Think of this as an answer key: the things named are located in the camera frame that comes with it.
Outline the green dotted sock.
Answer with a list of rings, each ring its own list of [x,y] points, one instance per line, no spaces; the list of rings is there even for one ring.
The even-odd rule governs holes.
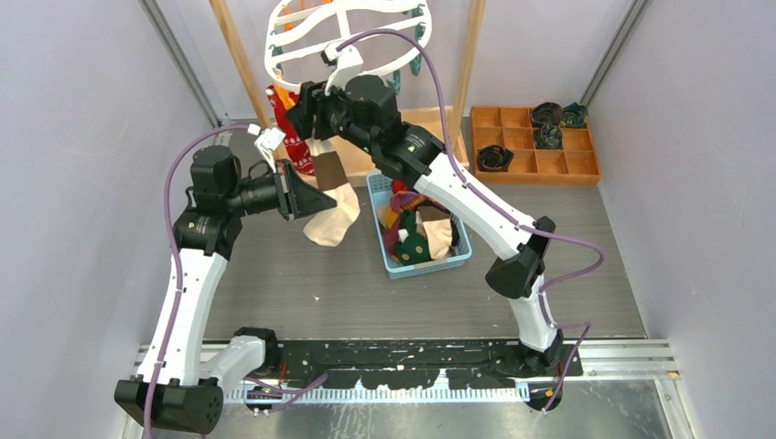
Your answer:
[[[431,262],[428,241],[417,232],[417,229],[400,229],[398,241],[393,245],[396,261],[403,266]]]

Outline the purple striped sock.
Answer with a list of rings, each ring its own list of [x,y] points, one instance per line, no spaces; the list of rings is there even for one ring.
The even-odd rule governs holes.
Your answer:
[[[377,209],[377,220],[384,229],[390,229],[406,210],[414,209],[423,201],[426,201],[426,196],[416,192],[395,192],[386,204]]]

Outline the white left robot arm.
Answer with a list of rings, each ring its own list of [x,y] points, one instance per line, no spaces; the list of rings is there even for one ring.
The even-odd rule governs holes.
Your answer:
[[[258,177],[243,176],[239,158],[224,145],[195,152],[189,172],[189,203],[166,221],[171,271],[154,336],[137,373],[114,390],[115,402],[147,433],[210,434],[229,391],[250,375],[268,379],[279,371],[282,350],[266,328],[242,327],[213,358],[200,359],[213,297],[243,218],[275,210],[294,220],[336,205],[288,160]]]

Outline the red snowflake sock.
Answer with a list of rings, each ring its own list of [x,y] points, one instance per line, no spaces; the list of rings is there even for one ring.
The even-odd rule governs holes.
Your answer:
[[[313,177],[315,170],[309,147],[298,136],[293,124],[286,118],[287,112],[297,103],[297,95],[276,85],[268,86],[265,93],[272,106],[277,126],[286,134],[283,145],[289,160],[293,163],[297,173]]]

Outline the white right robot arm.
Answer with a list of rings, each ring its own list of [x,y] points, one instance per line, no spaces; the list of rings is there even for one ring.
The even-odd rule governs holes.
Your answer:
[[[523,365],[545,375],[559,361],[563,333],[549,321],[544,285],[555,224],[533,219],[496,196],[447,152],[427,129],[403,120],[395,93],[377,76],[357,76],[342,87],[307,81],[287,115],[304,140],[340,137],[370,156],[385,176],[431,198],[473,229],[496,260],[488,286],[508,298],[519,328]]]

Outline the red santa sock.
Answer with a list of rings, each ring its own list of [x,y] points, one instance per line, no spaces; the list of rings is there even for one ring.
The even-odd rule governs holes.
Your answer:
[[[403,182],[401,182],[399,180],[393,180],[391,182],[391,190],[392,190],[392,192],[394,194],[396,194],[396,193],[399,193],[399,192],[409,191],[409,187],[405,183],[403,183]]]

